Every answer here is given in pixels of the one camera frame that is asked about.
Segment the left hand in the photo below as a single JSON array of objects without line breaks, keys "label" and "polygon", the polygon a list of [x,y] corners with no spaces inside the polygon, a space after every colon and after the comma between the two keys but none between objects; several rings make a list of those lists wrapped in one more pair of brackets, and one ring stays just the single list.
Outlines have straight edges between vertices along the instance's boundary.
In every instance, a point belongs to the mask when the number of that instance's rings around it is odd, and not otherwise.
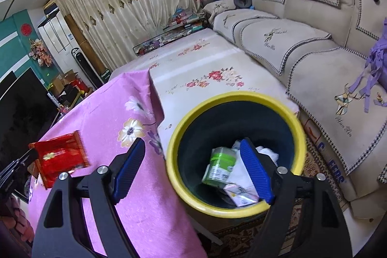
[{"label": "left hand", "polygon": [[6,228],[14,229],[18,232],[23,242],[33,242],[35,233],[30,222],[27,220],[25,212],[21,209],[17,199],[11,194],[8,199],[10,202],[10,214],[2,215],[1,222]]}]

